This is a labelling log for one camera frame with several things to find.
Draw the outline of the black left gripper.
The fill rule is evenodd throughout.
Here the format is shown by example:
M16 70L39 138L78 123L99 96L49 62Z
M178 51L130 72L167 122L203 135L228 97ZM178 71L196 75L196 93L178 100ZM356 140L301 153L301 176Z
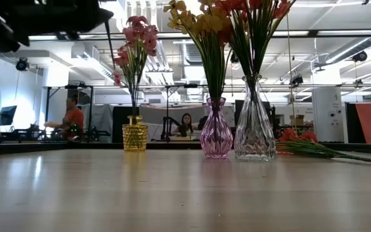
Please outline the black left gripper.
M29 46L29 38L20 27L17 6L27 6L31 0L0 0L0 52L16 52L20 44ZM113 12L99 6L98 0L75 0L75 7L60 12L59 5L50 12L37 14L30 20L30 34L67 32L77 34L107 24Z

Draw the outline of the yellow artificial flower bunch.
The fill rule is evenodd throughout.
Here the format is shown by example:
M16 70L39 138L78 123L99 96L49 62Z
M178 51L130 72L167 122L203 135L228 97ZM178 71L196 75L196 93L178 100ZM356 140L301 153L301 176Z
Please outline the yellow artificial flower bunch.
M230 22L227 11L221 7L219 0L198 0L200 11L193 16L190 36L196 44L209 89L210 103L220 104L225 85L227 61L224 50Z
M204 12L200 12L198 15L194 14L191 10L187 9L184 0L170 0L168 5L163 7L163 11L169 12L171 15L167 24L168 27L190 36L200 54L200 62L204 64Z

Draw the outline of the pink ribbed glass vase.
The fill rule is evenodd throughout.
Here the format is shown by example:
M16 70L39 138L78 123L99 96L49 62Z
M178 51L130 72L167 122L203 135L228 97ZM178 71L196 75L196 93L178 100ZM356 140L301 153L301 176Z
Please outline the pink ribbed glass vase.
M200 135L202 151L207 158L225 159L233 146L233 135L222 109L225 98L209 98L210 112Z

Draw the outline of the yellow textured glass vase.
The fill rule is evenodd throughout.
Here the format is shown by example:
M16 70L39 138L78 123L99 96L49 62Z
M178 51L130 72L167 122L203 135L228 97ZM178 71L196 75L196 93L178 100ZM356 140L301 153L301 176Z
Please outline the yellow textured glass vase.
M147 146L148 126L142 124L142 116L128 116L129 123L124 124L123 145L125 151L145 151Z

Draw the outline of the tall clear glass vase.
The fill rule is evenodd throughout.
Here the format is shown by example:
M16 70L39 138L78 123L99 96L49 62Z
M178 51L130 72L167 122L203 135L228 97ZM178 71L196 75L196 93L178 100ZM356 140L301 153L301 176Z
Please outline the tall clear glass vase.
M276 156L276 140L265 106L259 93L259 84L246 77L245 98L238 117L234 137L235 157L240 160L270 161Z

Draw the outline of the person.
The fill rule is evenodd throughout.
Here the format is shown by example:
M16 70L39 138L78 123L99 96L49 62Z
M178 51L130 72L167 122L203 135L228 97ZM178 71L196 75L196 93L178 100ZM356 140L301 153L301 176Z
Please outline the person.
M80 108L77 107L77 95L72 95L66 99L66 113L62 118L61 123L45 122L44 126L49 128L60 128L60 135L68 141L75 140L80 135L76 130L82 131L84 128L84 114Z
M190 137L194 132L195 127L192 124L192 118L189 113L182 116L181 125L174 131L177 137Z

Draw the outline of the grey cover cloth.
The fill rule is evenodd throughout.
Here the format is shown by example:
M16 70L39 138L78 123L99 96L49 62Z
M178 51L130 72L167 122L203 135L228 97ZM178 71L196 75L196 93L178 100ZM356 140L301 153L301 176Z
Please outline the grey cover cloth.
M94 104L91 110L91 126L99 131L107 131L110 136L100 136L99 142L112 143L113 106L109 104Z

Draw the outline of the black computer monitor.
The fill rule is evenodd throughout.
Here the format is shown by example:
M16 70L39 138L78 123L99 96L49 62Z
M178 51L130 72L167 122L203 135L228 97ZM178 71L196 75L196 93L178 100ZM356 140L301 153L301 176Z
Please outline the black computer monitor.
M0 126L12 125L17 106L5 106L0 111Z

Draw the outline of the black partition panel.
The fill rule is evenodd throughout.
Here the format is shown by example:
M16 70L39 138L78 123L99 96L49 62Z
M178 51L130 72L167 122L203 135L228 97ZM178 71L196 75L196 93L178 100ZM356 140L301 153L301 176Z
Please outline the black partition panel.
M132 115L131 106L115 106L113 108L112 143L123 143L123 125L129 124L130 115Z

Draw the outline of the white partition board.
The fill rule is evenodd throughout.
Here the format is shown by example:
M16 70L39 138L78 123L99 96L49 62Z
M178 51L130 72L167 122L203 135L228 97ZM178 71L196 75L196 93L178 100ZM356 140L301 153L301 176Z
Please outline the white partition board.
M168 117L173 118L179 124L184 114L188 113L191 116L191 124L195 127L199 125L200 119L208 116L210 108L206 104L194 104L194 105L169 105ZM222 108L225 121L228 125L233 128L235 127L234 121L234 106L232 104L226 104ZM161 134L164 130L164 117L167 117L167 107L163 105L141 105L140 116L142 116L142 124L148 126L148 142L152 140L161 140ZM171 133L173 133L178 126L173 122L171 127ZM199 140L201 131L194 130L191 138Z

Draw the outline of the white column with panel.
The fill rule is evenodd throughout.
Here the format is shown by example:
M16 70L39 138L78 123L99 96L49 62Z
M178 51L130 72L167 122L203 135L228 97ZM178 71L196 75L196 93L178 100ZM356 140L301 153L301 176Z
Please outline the white column with panel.
M329 85L312 89L314 133L319 142L343 142L343 107L340 69L336 64L313 71L312 84Z

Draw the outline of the black metal frame stand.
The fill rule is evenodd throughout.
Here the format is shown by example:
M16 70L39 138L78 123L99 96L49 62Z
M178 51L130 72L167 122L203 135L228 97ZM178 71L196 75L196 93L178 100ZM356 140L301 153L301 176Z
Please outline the black metal frame stand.
M66 86L43 86L43 89L46 89L46 102L45 102L45 112L44 112L44 114L45 114L44 120L45 121L48 120L48 116L49 116L50 98L53 97L60 89L65 89L65 90L90 89L90 103L88 104L89 105L88 127L86 129L83 129L84 136L82 136L82 138L85 139L86 142L90 143L91 142L91 136L93 134L91 119L92 119L94 86L85 85L85 84L79 84L79 85L67 84Z

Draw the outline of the silver ventilation duct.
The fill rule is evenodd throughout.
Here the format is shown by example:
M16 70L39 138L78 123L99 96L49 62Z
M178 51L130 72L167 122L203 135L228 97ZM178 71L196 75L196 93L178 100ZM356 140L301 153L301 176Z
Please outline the silver ventilation duct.
M200 54L196 49L194 42L191 39L183 43L183 50L185 60L188 64L195 66L196 65L203 66L200 62L201 61Z

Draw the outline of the black table frame rails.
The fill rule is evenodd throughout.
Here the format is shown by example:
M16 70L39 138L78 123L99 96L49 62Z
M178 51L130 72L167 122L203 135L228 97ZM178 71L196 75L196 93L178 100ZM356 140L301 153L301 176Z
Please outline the black table frame rails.
M338 151L355 151L371 153L371 144L343 144L322 143L322 145ZM146 145L148 150L200 150L201 145L197 142L152 142ZM122 150L121 143L71 143L71 142L47 142L47 143L13 143L0 144L0 155L9 153L29 153L50 150Z

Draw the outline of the overhead light bar frame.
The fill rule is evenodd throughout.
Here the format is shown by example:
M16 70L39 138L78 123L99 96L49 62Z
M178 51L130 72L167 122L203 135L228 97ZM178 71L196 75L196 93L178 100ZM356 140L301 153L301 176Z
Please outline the overhead light bar frame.
M319 38L319 37L371 37L371 29L364 30L276 30L272 38L283 39L287 37L293 38ZM121 41L125 39L125 35L122 33L111 33L111 40ZM163 39L190 39L188 34L182 34L181 32L160 32L158 38ZM80 34L80 41L105 41L108 39L107 33L95 33L95 34ZM34 35L30 36L29 40L32 42L42 41L58 41L55 35Z

